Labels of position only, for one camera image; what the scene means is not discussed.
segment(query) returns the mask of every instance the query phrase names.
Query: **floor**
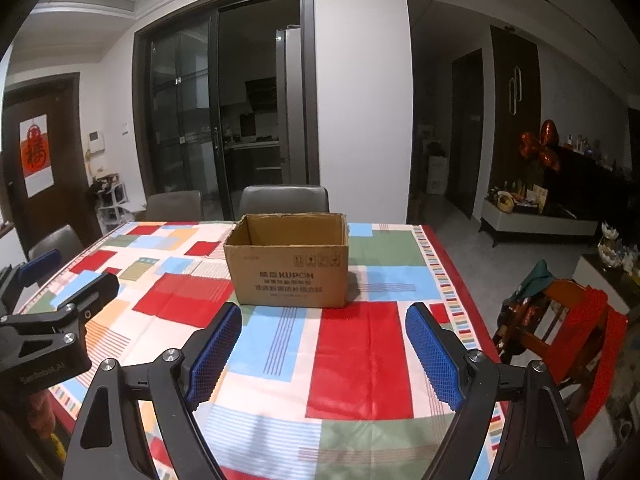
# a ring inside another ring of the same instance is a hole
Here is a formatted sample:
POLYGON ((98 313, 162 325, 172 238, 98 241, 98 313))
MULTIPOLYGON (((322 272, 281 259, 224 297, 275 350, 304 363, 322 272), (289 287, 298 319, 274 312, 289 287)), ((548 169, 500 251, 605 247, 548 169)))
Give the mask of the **floor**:
MULTIPOLYGON (((580 255, 596 251, 584 244, 503 243, 492 248, 492 238, 478 233, 479 222, 468 219, 441 195, 427 195, 420 207, 420 223, 435 232, 460 273, 484 320, 490 335, 502 300, 510 297, 533 266, 546 260, 549 271, 558 278, 570 278, 580 255)), ((525 365, 533 355, 520 356, 513 364, 525 365)), ((615 439, 604 410, 578 440, 586 480, 595 480, 603 460, 615 446, 615 439)))

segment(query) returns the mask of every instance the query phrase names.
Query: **open cardboard box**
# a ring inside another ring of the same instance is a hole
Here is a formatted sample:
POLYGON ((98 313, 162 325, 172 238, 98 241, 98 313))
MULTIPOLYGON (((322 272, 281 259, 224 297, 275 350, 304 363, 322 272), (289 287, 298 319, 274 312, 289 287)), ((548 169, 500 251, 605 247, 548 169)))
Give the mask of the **open cardboard box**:
POLYGON ((243 216, 224 245, 239 303, 344 306, 348 241, 341 214, 243 216))

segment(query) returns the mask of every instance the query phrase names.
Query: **colorful tablecloth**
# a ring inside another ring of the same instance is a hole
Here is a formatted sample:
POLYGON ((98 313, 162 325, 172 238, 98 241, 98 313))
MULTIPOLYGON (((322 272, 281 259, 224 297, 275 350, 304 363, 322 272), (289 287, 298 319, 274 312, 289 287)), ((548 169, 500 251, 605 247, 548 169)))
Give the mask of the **colorful tablecloth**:
MULTIPOLYGON (((51 389, 71 417, 103 359, 152 361, 180 348, 223 302, 236 301, 222 247, 231 228, 127 224, 26 304, 24 312, 51 311, 104 270, 120 280, 116 300, 87 324, 94 366, 51 389)), ((240 339, 195 414, 230 480, 421 478, 453 414, 406 337, 407 308, 423 301, 467 348, 492 350, 428 228, 350 224, 349 244, 351 303, 344 309, 241 306, 240 339)), ((141 402, 141 411, 159 477, 174 478, 151 403, 141 402)), ((497 404, 474 480, 488 476, 503 420, 497 404)))

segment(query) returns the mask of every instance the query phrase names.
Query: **door handle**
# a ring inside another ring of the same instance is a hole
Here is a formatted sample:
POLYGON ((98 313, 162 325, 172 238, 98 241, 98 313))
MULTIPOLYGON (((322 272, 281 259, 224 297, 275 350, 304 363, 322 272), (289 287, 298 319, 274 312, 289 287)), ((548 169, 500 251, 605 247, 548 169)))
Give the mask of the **door handle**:
POLYGON ((509 115, 515 115, 515 99, 514 99, 514 91, 515 91, 515 81, 513 77, 509 79, 509 115))
POLYGON ((522 101, 522 72, 519 66, 513 67, 514 91, 517 94, 518 102, 522 101))
POLYGON ((219 155, 220 153, 220 144, 218 142, 218 128, 216 126, 213 127, 213 151, 216 152, 216 155, 219 155))

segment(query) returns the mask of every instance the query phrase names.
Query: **refrigerator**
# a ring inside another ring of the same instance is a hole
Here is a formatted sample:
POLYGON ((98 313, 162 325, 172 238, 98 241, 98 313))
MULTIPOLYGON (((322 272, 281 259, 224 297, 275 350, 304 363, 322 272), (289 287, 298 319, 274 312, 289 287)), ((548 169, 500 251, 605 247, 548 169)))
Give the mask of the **refrigerator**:
POLYGON ((306 184, 302 38, 299 25, 276 31, 276 92, 283 184, 306 184))

